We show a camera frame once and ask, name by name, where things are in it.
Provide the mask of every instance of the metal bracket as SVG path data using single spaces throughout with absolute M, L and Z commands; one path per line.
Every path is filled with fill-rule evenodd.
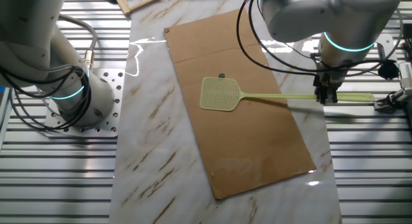
M 80 128 L 80 127 L 71 127 L 69 129 L 60 130 L 55 133 L 45 132 L 45 135 L 50 138 L 67 138 L 70 136 L 76 137 L 106 137 L 114 138 L 118 135 L 118 127 L 120 123 L 120 111 L 122 107 L 122 96 L 124 88 L 124 78 L 125 70 L 118 69 L 95 69 L 95 75 L 106 80 L 110 86 L 113 88 L 115 93 L 115 105 L 105 119 L 93 127 Z M 50 100 L 49 106 L 57 111 L 56 103 Z M 64 119 L 60 116 L 53 114 L 50 110 L 47 111 L 46 115 L 46 125 L 47 126 L 57 126 L 61 123 L 64 123 Z

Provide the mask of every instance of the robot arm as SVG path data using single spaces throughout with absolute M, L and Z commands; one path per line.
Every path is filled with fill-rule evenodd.
M 375 44 L 401 0 L 259 0 L 272 38 L 296 42 L 323 33 L 319 55 L 327 66 L 362 61 Z M 317 92 L 326 102 L 343 83 L 347 70 L 317 73 Z
M 56 22 L 63 2 L 0 0 L 0 86 L 21 89 L 36 85 L 45 93 L 53 93 L 50 98 L 66 121 L 82 113 L 71 125 L 89 127 L 110 113 L 114 93 L 104 79 L 89 70 L 87 65 L 91 62 L 85 62 L 58 29 Z M 83 74 L 75 73 L 73 68 Z M 10 72 L 6 76 L 8 80 L 5 80 L 6 71 Z M 11 73 L 24 80 L 17 80 Z M 56 80 L 65 75 L 65 81 Z M 87 83 L 82 80 L 84 77 L 87 77 Z

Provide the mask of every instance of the fly swatter handle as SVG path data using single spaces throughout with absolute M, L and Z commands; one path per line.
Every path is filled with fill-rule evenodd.
M 316 95 L 244 94 L 243 98 L 316 99 Z M 373 102 L 375 96 L 371 93 L 338 93 L 337 100 L 346 102 Z
M 316 95 L 243 94 L 243 95 L 242 95 L 242 98 L 316 99 Z
M 337 100 L 347 102 L 373 102 L 375 96 L 371 93 L 338 93 Z

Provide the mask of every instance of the fly swatter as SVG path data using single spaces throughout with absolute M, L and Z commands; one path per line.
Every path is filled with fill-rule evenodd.
M 244 98 L 292 98 L 316 99 L 316 95 L 248 94 L 240 90 L 233 79 L 206 77 L 203 79 L 200 94 L 200 107 L 215 111 L 233 111 Z M 340 101 L 373 102 L 371 93 L 338 93 Z

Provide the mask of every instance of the white marble table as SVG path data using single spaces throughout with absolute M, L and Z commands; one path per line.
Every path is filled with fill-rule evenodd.
M 290 100 L 288 105 L 316 171 L 226 200 L 214 199 L 163 31 L 238 9 L 242 1 L 161 0 L 132 15 L 111 224 L 340 223 L 324 113 L 314 101 Z M 256 22 L 269 40 L 264 24 Z M 279 44 L 266 43 L 294 64 L 313 64 L 296 54 L 279 53 L 290 52 Z M 275 77 L 283 93 L 313 93 L 311 77 Z

